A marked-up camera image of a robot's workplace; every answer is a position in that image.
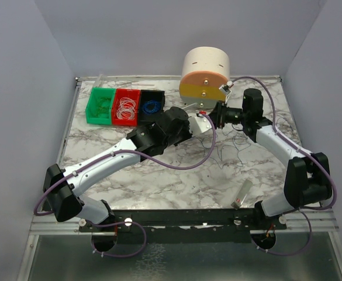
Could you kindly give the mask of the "white perforated cable spool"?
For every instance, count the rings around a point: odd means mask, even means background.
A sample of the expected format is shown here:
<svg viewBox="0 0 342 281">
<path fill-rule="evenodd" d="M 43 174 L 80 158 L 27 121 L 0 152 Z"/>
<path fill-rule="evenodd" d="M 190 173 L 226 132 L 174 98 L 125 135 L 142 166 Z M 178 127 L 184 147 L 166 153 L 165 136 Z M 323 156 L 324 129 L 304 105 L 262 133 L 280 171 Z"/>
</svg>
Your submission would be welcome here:
<svg viewBox="0 0 342 281">
<path fill-rule="evenodd" d="M 197 103 L 197 102 L 194 102 L 194 103 L 192 103 L 192 104 L 189 104 L 189 105 L 184 106 L 182 109 L 183 109 L 184 111 L 187 111 L 187 110 L 195 109 L 195 108 L 197 108 L 197 107 L 198 107 L 198 103 Z"/>
</svg>

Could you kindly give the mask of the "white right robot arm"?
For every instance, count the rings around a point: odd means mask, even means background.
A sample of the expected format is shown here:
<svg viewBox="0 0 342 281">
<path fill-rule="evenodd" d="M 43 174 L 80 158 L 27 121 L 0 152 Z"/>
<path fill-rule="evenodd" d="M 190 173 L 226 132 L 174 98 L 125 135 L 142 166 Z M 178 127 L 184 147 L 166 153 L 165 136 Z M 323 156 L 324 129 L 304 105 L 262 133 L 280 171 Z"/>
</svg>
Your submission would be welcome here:
<svg viewBox="0 0 342 281">
<path fill-rule="evenodd" d="M 331 199 L 333 188 L 327 156 L 303 150 L 275 130 L 273 122 L 263 115 L 263 103 L 261 91 L 248 88 L 244 91 L 241 108 L 231 108 L 218 101 L 209 114 L 217 128 L 240 124 L 246 136 L 266 148 L 286 167 L 283 191 L 257 202 L 256 209 L 266 217 L 273 217 Z"/>
</svg>

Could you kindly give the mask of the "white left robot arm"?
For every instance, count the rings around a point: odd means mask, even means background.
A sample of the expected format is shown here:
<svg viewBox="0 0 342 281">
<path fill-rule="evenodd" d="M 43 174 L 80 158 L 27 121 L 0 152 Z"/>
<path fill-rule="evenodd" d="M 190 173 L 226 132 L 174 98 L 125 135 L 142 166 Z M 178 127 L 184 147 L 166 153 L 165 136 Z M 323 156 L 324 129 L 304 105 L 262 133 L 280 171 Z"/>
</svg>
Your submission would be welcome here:
<svg viewBox="0 0 342 281">
<path fill-rule="evenodd" d="M 112 148 L 77 165 L 61 169 L 54 164 L 46 170 L 43 192 L 58 222 L 74 217 L 99 224 L 113 214 L 108 204 L 83 194 L 111 174 L 153 156 L 171 145 L 191 138 L 188 114 L 171 107 L 150 124 L 138 126 Z"/>
</svg>

